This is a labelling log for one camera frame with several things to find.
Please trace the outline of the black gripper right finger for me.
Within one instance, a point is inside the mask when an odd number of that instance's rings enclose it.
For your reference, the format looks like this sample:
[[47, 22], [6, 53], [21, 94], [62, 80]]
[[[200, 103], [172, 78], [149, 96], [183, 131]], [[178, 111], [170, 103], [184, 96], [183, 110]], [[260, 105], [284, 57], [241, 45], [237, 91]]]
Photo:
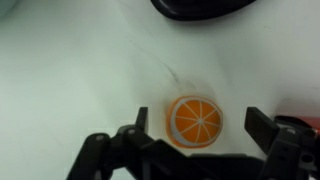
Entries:
[[244, 128], [265, 154], [279, 132], [277, 124], [257, 107], [247, 108]]

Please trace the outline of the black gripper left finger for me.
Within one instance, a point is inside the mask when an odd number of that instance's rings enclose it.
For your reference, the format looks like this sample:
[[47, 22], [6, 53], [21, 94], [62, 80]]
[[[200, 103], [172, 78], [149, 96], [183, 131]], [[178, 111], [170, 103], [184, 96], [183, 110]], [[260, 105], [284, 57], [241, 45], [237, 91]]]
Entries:
[[135, 126], [141, 131], [146, 131], [147, 123], [148, 123], [148, 108], [140, 107], [137, 118], [136, 118]]

